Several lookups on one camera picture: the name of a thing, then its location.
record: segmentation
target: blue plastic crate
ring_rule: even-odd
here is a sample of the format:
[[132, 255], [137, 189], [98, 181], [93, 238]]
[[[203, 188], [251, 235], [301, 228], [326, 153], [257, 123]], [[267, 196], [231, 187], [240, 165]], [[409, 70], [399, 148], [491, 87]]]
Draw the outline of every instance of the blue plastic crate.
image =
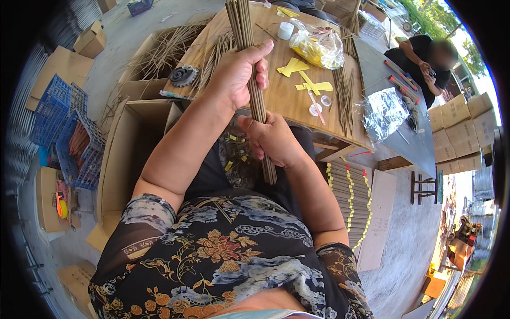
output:
[[[69, 154], [69, 141], [74, 134], [78, 121], [82, 123], [90, 137], [89, 145], [82, 154], [85, 162], [80, 171], [78, 170], [76, 158]], [[105, 144], [105, 140], [99, 133], [95, 123], [78, 112], [73, 111], [64, 125], [56, 144], [60, 168], [67, 185], [90, 190], [97, 188]]]
[[69, 115], [70, 104], [71, 86], [55, 74], [34, 112], [36, 120], [30, 140], [45, 149], [55, 143]]
[[140, 0], [138, 2], [129, 2], [127, 8], [131, 13], [131, 17], [134, 17], [142, 12], [145, 12], [152, 8], [154, 0]]
[[83, 116], [87, 116], [87, 103], [88, 103], [88, 95], [82, 90], [78, 85], [74, 82], [71, 83], [71, 108], [69, 110], [69, 115], [74, 111], [78, 111]]

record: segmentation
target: plastic bag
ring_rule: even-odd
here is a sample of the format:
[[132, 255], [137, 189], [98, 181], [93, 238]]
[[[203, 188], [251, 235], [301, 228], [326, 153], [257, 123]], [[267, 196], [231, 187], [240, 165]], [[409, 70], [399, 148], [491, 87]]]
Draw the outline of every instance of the plastic bag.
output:
[[335, 70], [344, 66], [344, 45], [333, 28], [311, 26], [296, 18], [289, 22], [298, 28], [289, 41], [292, 50], [325, 69]]
[[394, 87], [369, 95], [360, 105], [364, 109], [363, 125], [376, 144], [393, 134], [409, 116]]

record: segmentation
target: wooden stool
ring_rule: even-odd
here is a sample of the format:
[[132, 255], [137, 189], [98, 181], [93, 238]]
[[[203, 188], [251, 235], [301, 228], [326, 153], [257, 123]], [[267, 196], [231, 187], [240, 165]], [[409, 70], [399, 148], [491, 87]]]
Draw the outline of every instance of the wooden stool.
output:
[[[415, 184], [418, 184], [418, 191], [415, 191]], [[434, 184], [434, 191], [430, 190], [422, 190], [422, 184]], [[440, 170], [438, 172], [438, 168], [436, 167], [436, 178], [428, 178], [424, 181], [421, 180], [421, 174], [418, 175], [418, 180], [415, 181], [415, 171], [411, 172], [411, 205], [414, 205], [414, 195], [418, 194], [418, 205], [421, 205], [421, 199], [423, 197], [428, 197], [434, 195], [434, 204], [443, 203], [443, 171]]]

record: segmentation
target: gray table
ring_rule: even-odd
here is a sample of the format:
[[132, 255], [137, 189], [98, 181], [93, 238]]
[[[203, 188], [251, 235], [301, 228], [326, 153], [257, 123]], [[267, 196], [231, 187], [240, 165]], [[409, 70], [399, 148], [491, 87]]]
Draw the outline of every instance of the gray table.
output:
[[[366, 88], [364, 96], [369, 96], [383, 89], [394, 87], [388, 80], [388, 76], [390, 75], [394, 75], [401, 82], [404, 82], [397, 73], [393, 72], [393, 70], [384, 64], [384, 60], [389, 60], [384, 54], [359, 38], [354, 38], [354, 43], [356, 45], [356, 51], [358, 52], [363, 87]], [[424, 132], [417, 134], [404, 122], [400, 126], [399, 131], [407, 141], [409, 141], [409, 144], [404, 141], [398, 132], [394, 132], [384, 140], [382, 143], [396, 151], [400, 156], [380, 161], [379, 170], [392, 170], [416, 165], [424, 170], [429, 177], [433, 177], [436, 174], [436, 158], [432, 141], [432, 129], [430, 128], [430, 121], [427, 118], [425, 98], [419, 86], [418, 92], [415, 92], [415, 94], [420, 97], [420, 102], [418, 103], [420, 127], [418, 129], [424, 129]]]

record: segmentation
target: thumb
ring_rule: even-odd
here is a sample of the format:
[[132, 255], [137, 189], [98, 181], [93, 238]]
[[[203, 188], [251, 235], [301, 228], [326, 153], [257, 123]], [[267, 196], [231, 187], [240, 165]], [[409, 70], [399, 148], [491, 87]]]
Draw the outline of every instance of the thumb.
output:
[[266, 40], [257, 45], [247, 47], [239, 53], [242, 54], [243, 58], [249, 62], [249, 64], [255, 64], [268, 55], [271, 50], [273, 50], [273, 46], [273, 40]]
[[259, 121], [254, 120], [251, 117], [245, 115], [239, 115], [237, 118], [237, 124], [239, 127], [246, 133], [249, 134], [252, 138], [259, 138], [265, 130], [265, 125], [260, 123]]

